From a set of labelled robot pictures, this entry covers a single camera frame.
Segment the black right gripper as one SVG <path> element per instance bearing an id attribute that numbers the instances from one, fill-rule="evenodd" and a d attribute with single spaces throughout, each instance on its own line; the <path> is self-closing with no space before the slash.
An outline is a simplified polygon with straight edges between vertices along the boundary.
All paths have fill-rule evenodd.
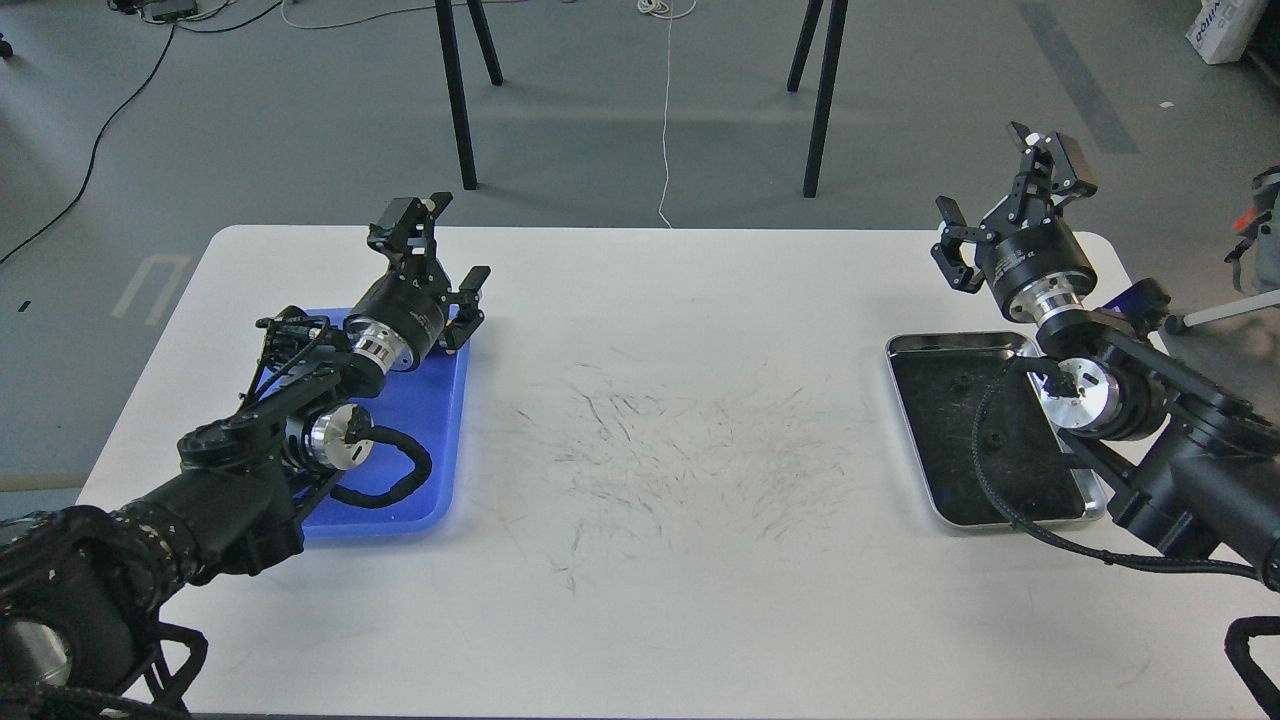
<path id="1" fill-rule="evenodd" d="M 1065 208 L 1094 196 L 1098 181 L 1073 137 L 1020 122 L 1007 129 L 1021 160 L 1005 199 L 1006 236 L 969 225 L 954 199 L 937 197 L 940 241 L 931 256 L 952 290 L 977 293 L 988 284 L 1006 320 L 1033 323 L 1032 301 L 1020 297 L 1032 284 L 1062 275 L 1078 297 L 1097 286 L 1094 268 L 1065 223 Z M 975 246 L 975 265 L 964 259 L 964 243 Z"/>

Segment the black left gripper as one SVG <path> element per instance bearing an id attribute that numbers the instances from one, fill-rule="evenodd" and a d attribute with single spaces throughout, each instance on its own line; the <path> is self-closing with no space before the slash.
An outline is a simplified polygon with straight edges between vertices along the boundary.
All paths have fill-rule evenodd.
<path id="1" fill-rule="evenodd" d="M 488 265 L 472 266 L 457 290 L 436 256 L 435 224 L 453 193 L 393 199 L 367 227 L 367 246 L 388 260 L 346 318 L 357 355 L 384 373 L 412 372 L 433 351 L 457 354 L 484 323 Z"/>

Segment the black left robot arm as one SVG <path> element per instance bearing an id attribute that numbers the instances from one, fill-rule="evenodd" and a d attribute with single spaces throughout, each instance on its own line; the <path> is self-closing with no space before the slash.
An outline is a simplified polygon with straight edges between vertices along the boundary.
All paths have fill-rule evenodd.
<path id="1" fill-rule="evenodd" d="M 3 716 L 187 719 L 205 635 L 165 623 L 187 585 L 261 571 L 303 551 L 325 498 L 384 509 L 433 473 L 429 451 L 374 424 L 361 398 L 483 324 L 489 266 L 458 286 L 436 255 L 449 192 L 394 199 L 367 233 L 387 269 L 335 324 L 288 306 L 265 316 L 238 409 L 193 429 L 180 473 L 116 511 L 76 505 L 3 523 Z"/>

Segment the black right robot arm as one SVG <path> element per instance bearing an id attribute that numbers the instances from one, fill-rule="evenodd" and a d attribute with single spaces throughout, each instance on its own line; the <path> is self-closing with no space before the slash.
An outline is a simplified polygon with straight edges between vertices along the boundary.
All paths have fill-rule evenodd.
<path id="1" fill-rule="evenodd" d="M 954 199 L 937 197 L 932 258 L 955 290 L 988 287 L 1007 322 L 1036 327 L 1039 356 L 1014 357 L 1005 368 L 1039 379 L 1041 402 L 1069 457 L 1110 487 L 1108 515 L 1155 555 L 1065 539 L 992 487 L 980 434 L 996 386 L 984 392 L 970 429 L 980 492 L 1012 528 L 1046 544 L 1111 566 L 1243 577 L 1275 591 L 1277 427 L 1149 342 L 1169 306 L 1157 282 L 1085 306 L 1097 274 L 1065 210 L 1094 195 L 1097 181 L 1074 138 L 1016 120 L 1007 128 L 1020 152 L 1010 191 L 977 224 Z"/>

